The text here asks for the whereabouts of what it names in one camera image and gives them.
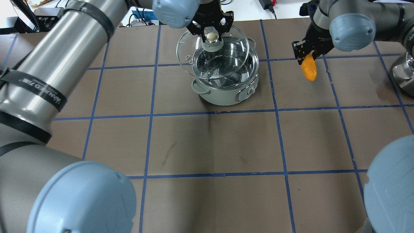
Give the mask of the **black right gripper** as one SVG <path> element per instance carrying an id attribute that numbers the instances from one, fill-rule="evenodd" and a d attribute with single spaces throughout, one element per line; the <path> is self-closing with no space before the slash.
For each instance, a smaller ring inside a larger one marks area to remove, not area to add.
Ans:
<path id="1" fill-rule="evenodd" d="M 305 37 L 301 41 L 293 41 L 292 48 L 297 60 L 304 60 L 307 55 L 315 60 L 330 52 L 334 45 L 329 30 L 319 27 L 311 20 Z"/>

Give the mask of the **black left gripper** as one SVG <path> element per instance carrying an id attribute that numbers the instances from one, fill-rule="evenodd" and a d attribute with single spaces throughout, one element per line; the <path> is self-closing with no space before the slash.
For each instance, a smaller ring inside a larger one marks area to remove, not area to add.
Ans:
<path id="1" fill-rule="evenodd" d="M 213 27 L 218 34 L 218 40 L 222 41 L 222 34 L 232 28 L 234 12 L 224 12 L 220 0 L 200 0 L 199 3 L 195 16 L 188 25 L 188 31 L 206 41 L 205 28 Z"/>

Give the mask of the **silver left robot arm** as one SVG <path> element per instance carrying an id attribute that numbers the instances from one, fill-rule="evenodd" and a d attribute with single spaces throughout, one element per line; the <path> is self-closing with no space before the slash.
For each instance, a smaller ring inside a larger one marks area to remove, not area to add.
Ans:
<path id="1" fill-rule="evenodd" d="M 51 124 L 132 6 L 171 28 L 222 35 L 219 0 L 71 0 L 61 20 L 1 75 L 1 232 L 130 233 L 136 192 L 108 165 L 47 147 Z"/>

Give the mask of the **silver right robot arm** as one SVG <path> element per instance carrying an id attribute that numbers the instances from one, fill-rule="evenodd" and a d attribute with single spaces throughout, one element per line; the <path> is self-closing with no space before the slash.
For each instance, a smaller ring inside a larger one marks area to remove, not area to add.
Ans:
<path id="1" fill-rule="evenodd" d="M 311 0 L 299 15 L 310 25 L 301 41 L 292 42 L 294 56 L 306 79 L 317 77 L 315 59 L 333 48 L 351 52 L 373 41 L 398 42 L 406 52 L 392 74 L 402 90 L 413 95 L 413 3 L 374 0 Z M 413 135 L 385 146 L 367 170 L 360 233 L 413 232 Z"/>

